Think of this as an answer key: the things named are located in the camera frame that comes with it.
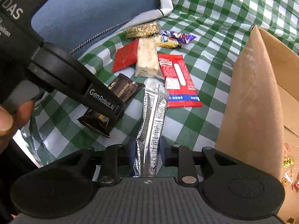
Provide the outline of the person's left hand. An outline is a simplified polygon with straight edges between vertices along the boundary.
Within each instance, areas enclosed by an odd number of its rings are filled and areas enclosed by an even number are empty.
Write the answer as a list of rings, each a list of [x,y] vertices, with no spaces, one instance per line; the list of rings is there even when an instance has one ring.
[[[9,140],[15,135],[19,128],[25,126],[34,109],[34,100],[30,100],[19,107],[14,113],[10,114],[1,106],[0,118],[0,145],[1,153],[8,146]]]

